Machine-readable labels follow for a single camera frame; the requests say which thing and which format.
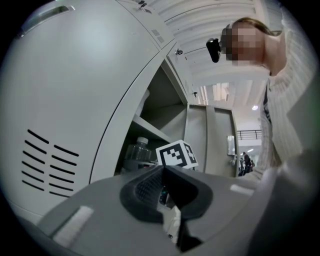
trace railing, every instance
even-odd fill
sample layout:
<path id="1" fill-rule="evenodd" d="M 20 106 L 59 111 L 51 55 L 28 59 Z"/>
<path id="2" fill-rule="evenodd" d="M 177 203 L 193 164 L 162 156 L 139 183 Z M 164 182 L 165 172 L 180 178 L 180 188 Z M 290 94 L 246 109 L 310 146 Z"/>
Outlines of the railing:
<path id="1" fill-rule="evenodd" d="M 238 140 L 261 140 L 261 130 L 238 130 Z"/>

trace white sweater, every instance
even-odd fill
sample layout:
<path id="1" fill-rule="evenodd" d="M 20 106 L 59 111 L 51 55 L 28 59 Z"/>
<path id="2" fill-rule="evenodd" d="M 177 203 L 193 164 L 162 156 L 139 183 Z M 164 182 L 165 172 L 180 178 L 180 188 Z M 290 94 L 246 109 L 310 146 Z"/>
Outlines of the white sweater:
<path id="1" fill-rule="evenodd" d="M 267 85 L 267 109 L 271 122 L 261 104 L 262 145 L 253 171 L 241 177 L 259 181 L 266 169 L 280 166 L 298 155 L 303 147 L 287 114 L 306 91 L 318 68 L 318 57 L 306 34 L 285 8 L 282 25 L 285 35 L 286 65 Z"/>

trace plastic bottle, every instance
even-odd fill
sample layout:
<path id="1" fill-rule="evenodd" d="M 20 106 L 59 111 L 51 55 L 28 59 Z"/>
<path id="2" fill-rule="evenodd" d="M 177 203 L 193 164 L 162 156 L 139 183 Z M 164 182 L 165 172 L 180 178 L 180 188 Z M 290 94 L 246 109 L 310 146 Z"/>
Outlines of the plastic bottle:
<path id="1" fill-rule="evenodd" d="M 147 144 L 147 138 L 138 137 L 135 145 L 129 145 L 125 154 L 125 159 L 148 162 L 151 157 L 151 150 L 147 148 Z"/>

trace ceiling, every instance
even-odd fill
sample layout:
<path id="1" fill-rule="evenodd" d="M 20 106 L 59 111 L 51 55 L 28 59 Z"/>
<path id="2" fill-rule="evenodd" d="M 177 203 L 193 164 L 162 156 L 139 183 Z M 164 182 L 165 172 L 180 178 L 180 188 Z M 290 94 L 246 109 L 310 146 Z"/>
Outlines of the ceiling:
<path id="1" fill-rule="evenodd" d="M 239 146 L 239 152 L 246 152 L 248 156 L 257 156 L 259 155 L 261 146 Z"/>
<path id="2" fill-rule="evenodd" d="M 193 91 L 200 104 L 236 109 L 258 105 L 266 88 L 268 71 L 262 67 L 233 66 L 221 55 L 213 63 L 206 48 L 209 38 L 220 39 L 231 21 L 251 17 L 271 30 L 281 30 L 282 14 L 276 0 L 146 0 L 173 32 L 193 77 Z M 214 100 L 216 83 L 228 83 L 227 101 Z M 206 87 L 207 101 L 198 87 Z"/>

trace shelf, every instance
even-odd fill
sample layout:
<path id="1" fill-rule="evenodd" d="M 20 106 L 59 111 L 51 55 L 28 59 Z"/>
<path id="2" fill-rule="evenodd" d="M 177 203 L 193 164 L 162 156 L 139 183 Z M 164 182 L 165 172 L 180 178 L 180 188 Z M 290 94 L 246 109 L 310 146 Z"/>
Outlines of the shelf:
<path id="1" fill-rule="evenodd" d="M 165 135 L 162 131 L 152 126 L 140 116 L 134 115 L 131 126 L 129 128 L 129 135 L 134 137 L 145 137 L 148 140 L 163 140 L 168 143 L 174 142 L 173 139 Z"/>

